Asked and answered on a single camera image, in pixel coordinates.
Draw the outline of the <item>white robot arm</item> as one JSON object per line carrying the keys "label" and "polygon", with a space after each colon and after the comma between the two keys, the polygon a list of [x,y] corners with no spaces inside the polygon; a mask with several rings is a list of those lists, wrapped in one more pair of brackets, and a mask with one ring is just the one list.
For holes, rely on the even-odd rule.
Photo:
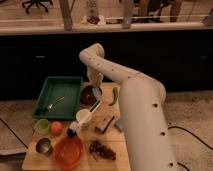
{"label": "white robot arm", "polygon": [[82,50],[80,60],[120,85],[119,109],[131,171],[177,171],[162,109],[163,84],[156,79],[104,58],[102,45]]}

